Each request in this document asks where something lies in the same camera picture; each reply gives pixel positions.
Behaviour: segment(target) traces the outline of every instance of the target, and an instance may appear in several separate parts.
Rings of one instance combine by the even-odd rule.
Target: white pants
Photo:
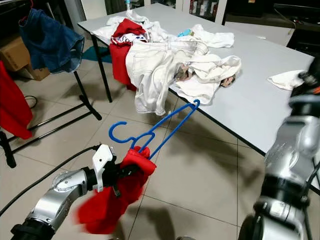
[[[181,63],[205,55],[208,47],[200,41],[134,41],[125,65],[131,83],[137,87],[134,104],[139,113],[164,115],[169,86]]]

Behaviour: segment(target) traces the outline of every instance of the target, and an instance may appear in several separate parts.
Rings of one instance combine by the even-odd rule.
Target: red garment
[[[146,31],[135,22],[125,18],[123,22],[119,24],[116,31],[112,35],[111,39],[121,37],[124,34],[144,34]],[[131,84],[130,78],[126,68],[126,56],[131,47],[131,42],[117,42],[116,44],[111,41],[109,45],[111,59],[112,59],[112,72],[113,77],[119,82],[127,85],[127,88],[135,91],[137,88]]]
[[[31,119],[32,112],[24,95],[0,61],[0,127],[22,139],[28,139],[32,136],[27,129]]]
[[[128,205],[139,199],[144,184],[156,169],[156,165],[148,160],[149,148],[146,147],[141,153],[138,153],[139,150],[139,146],[130,149],[120,164],[121,168],[136,164],[142,170],[118,180],[117,187],[121,193],[120,197],[116,197],[112,187],[105,187],[102,192],[95,192],[95,195],[77,210],[77,221],[84,224],[87,232],[91,234],[113,233]]]

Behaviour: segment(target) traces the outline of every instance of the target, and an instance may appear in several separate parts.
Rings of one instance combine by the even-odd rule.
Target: tiled floor
[[[102,120],[92,115],[21,150],[15,155],[17,167],[10,169],[0,151],[0,208],[19,191],[47,173],[69,156],[85,147],[105,143],[113,145],[121,160],[129,144],[114,143],[108,136],[109,127],[118,121],[126,126],[116,129],[119,138],[137,136],[152,127],[160,118],[154,114],[138,114],[134,93],[126,90],[112,77],[111,64],[104,63],[113,102],[105,94],[98,64],[84,60],[79,75],[93,106]],[[79,103],[76,81],[72,74],[50,75],[43,81],[18,81],[24,94],[38,97],[33,110],[32,124],[39,123]],[[173,94],[166,104],[168,111],[183,105]],[[79,116],[83,107],[70,115],[39,128],[34,135]],[[155,147],[184,118],[186,112],[174,116],[157,129],[150,145]],[[16,140],[13,146],[24,141]],[[93,152],[87,152],[60,170],[91,167]],[[144,195],[132,204],[121,217],[115,236],[121,240],[175,240],[178,236],[192,236],[197,240],[236,240],[245,216],[252,212],[264,177],[261,155],[224,129],[196,112],[154,157],[157,168],[150,177]],[[37,200],[51,186],[52,177],[33,188],[0,218],[0,239],[11,238],[10,229],[22,223]],[[82,232],[74,224],[77,206],[89,198],[78,199],[69,216],[53,239],[106,240],[110,236]],[[313,239],[320,239],[320,198],[313,194],[309,215]]]

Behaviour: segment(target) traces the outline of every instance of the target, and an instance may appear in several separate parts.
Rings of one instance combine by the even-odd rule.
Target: black clothes rack
[[[62,125],[58,126],[57,128],[55,128],[55,129],[53,129],[51,131],[48,131],[47,133],[42,134],[41,136],[38,136],[38,137],[32,139],[31,141],[29,141],[29,142],[17,147],[16,149],[13,149],[13,150],[10,147],[10,142],[15,140],[17,138],[17,136],[13,136],[13,137],[7,138],[6,134],[3,131],[0,131],[0,146],[3,147],[4,154],[5,154],[5,157],[6,157],[6,163],[8,164],[8,166],[10,168],[14,168],[14,167],[17,166],[14,154],[19,152],[20,150],[26,148],[27,146],[33,144],[34,142],[39,141],[39,140],[41,140],[41,139],[43,139],[43,138],[45,138],[47,136],[50,136],[50,135],[54,134],[55,132],[57,132],[57,131],[59,131],[61,129],[64,129],[65,127],[67,127],[67,126],[69,126],[69,125],[71,125],[71,124],[73,124],[73,123],[75,123],[75,122],[77,122],[77,121],[79,121],[79,120],[91,115],[91,114],[94,115],[95,118],[97,120],[99,120],[99,121],[102,119],[102,116],[89,103],[88,96],[86,94],[84,86],[81,83],[81,80],[79,78],[79,75],[78,75],[77,71],[74,71],[73,74],[74,74],[75,79],[77,81],[77,84],[78,84],[78,86],[79,86],[79,88],[81,90],[81,95],[79,95],[79,98],[82,101],[82,103],[77,105],[77,106],[75,106],[75,107],[72,107],[71,109],[69,109],[67,111],[64,111],[64,112],[62,112],[62,113],[60,113],[60,114],[58,114],[58,115],[56,115],[54,117],[49,118],[48,120],[45,120],[45,121],[43,121],[43,122],[41,122],[41,123],[39,123],[37,125],[32,126],[32,127],[28,128],[28,130],[30,130],[30,131],[35,130],[35,129],[37,129],[37,128],[43,126],[43,125],[46,125],[48,123],[51,123],[52,121],[54,121],[56,119],[59,119],[59,118],[65,116],[65,115],[67,115],[67,114],[69,114],[69,113],[71,113],[71,112],[83,107],[83,106],[86,106],[89,111],[84,113],[81,116],[76,117],[73,120],[70,120],[70,121],[66,122],[65,124],[62,124]]]

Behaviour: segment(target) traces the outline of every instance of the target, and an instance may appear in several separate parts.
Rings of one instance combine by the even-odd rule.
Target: clothes hanger
[[[121,140],[118,139],[114,136],[113,131],[114,129],[119,126],[119,125],[126,125],[127,122],[126,121],[119,121],[115,124],[113,124],[110,128],[109,128],[109,137],[117,142],[117,143],[127,143],[129,141],[132,140],[132,144],[131,144],[131,149],[133,149],[135,147],[135,144],[137,143],[137,141],[139,139],[141,139],[144,136],[150,136],[150,138],[146,141],[146,143],[141,147],[141,149],[138,151],[138,153],[141,153],[142,150],[155,138],[156,134],[153,132],[156,128],[158,128],[161,124],[163,124],[165,121],[167,121],[169,118],[171,118],[173,115],[176,115],[177,113],[181,112],[182,110],[186,109],[187,107],[191,108],[191,111],[188,113],[188,115],[178,124],[178,126],[175,127],[175,129],[162,141],[162,143],[160,143],[160,145],[155,149],[155,151],[150,155],[149,160],[160,150],[160,148],[169,140],[169,138],[172,137],[173,134],[176,133],[176,131],[182,126],[182,124],[185,123],[185,121],[191,116],[191,114],[194,113],[194,111],[199,107],[200,105],[200,101],[198,99],[193,101],[195,103],[187,103],[185,105],[183,105],[182,107],[178,108],[177,110],[173,111],[172,113],[170,113],[168,116],[164,117],[162,120],[160,120],[156,125],[154,125],[149,131],[137,136],[137,137],[133,137],[130,136],[127,139]]]
[[[34,7],[34,1],[33,0],[30,0],[30,3],[31,3],[31,6],[30,6],[30,9],[32,9]],[[19,20],[19,24],[23,23],[24,20],[26,20],[28,18],[29,14],[24,16],[22,19]]]

